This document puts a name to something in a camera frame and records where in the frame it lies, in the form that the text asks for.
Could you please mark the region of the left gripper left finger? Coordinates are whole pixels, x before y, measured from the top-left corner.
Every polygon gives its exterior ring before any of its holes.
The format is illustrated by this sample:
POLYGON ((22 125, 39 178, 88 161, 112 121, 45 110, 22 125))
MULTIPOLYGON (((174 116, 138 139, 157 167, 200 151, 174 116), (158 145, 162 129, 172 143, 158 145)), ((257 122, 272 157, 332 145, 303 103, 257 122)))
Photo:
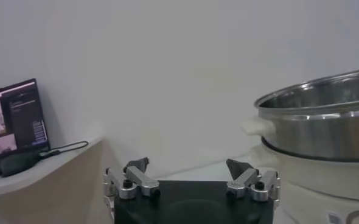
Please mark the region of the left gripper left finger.
POLYGON ((104 202, 114 210, 115 198, 132 200, 139 191, 142 196, 156 200, 161 195, 160 183, 145 174, 150 160, 147 157, 132 160, 122 169, 106 168, 103 174, 104 202))

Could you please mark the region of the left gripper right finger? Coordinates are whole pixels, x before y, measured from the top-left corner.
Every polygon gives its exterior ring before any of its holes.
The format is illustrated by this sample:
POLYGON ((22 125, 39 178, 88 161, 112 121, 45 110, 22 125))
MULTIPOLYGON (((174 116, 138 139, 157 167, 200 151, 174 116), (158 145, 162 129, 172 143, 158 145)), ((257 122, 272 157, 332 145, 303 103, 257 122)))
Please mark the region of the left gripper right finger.
POLYGON ((226 165, 232 176, 227 182, 226 196, 230 201, 249 196, 256 202, 273 202, 273 208, 279 206, 281 178, 274 170, 261 173, 249 163, 227 159, 226 165))

